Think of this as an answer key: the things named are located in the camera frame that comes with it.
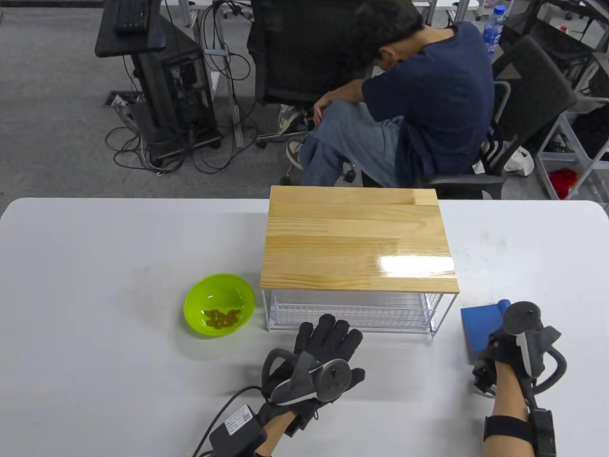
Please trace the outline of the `person's right hand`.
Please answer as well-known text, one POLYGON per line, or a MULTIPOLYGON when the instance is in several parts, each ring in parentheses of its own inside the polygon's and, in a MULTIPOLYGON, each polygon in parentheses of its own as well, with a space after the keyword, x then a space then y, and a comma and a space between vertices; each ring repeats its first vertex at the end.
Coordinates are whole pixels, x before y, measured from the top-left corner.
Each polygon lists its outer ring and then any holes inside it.
POLYGON ((493 387, 497 386, 496 363, 504 363, 515 372, 521 385, 530 381, 526 371, 522 349, 516 344, 516 337, 503 329, 489 336, 489 343, 474 363, 472 374, 475 387, 483 394, 495 395, 493 387))

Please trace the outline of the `person's left hand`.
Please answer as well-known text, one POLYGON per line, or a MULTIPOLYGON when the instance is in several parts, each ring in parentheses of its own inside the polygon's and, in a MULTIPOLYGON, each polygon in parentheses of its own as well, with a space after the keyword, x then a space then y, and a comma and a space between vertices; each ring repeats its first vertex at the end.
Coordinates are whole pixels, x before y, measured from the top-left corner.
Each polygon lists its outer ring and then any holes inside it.
POLYGON ((312 359, 307 371, 318 373, 322 366, 333 360, 348 363, 362 340, 363 334, 358 329, 350 329, 346 320, 337 320, 332 314, 322 315, 317 326, 311 322, 302 323, 291 357, 274 371, 263 370, 261 392, 265 404, 257 414, 261 424, 268 425, 280 416, 293 413, 295 417, 289 420, 285 435, 292 437, 297 431, 304 430, 311 420, 318 418, 318 410, 331 404, 331 401, 322 401, 316 395, 303 393, 292 393, 289 400, 278 401, 272 398, 274 391, 289 385, 302 353, 307 353, 312 359))

